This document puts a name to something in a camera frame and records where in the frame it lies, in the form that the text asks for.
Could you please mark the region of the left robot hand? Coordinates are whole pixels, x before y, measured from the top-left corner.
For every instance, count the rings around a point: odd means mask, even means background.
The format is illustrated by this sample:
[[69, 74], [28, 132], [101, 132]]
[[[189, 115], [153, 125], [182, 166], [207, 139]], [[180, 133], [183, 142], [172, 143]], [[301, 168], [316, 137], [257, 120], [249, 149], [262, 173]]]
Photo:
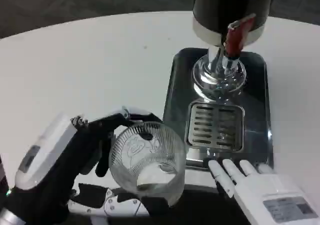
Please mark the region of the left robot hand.
[[76, 177], [91, 170], [105, 176], [115, 130], [142, 122], [158, 123], [160, 119], [151, 112], [126, 107], [91, 122], [81, 115], [59, 114], [22, 159], [0, 213], [1, 224], [64, 222]]

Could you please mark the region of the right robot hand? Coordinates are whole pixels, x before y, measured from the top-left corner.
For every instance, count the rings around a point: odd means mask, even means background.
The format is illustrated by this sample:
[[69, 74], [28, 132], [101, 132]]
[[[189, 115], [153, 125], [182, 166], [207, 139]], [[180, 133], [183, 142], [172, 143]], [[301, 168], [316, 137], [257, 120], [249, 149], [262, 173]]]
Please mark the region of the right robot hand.
[[290, 177], [267, 164], [239, 166], [230, 159], [208, 162], [214, 180], [236, 203], [252, 225], [318, 225], [320, 215]]

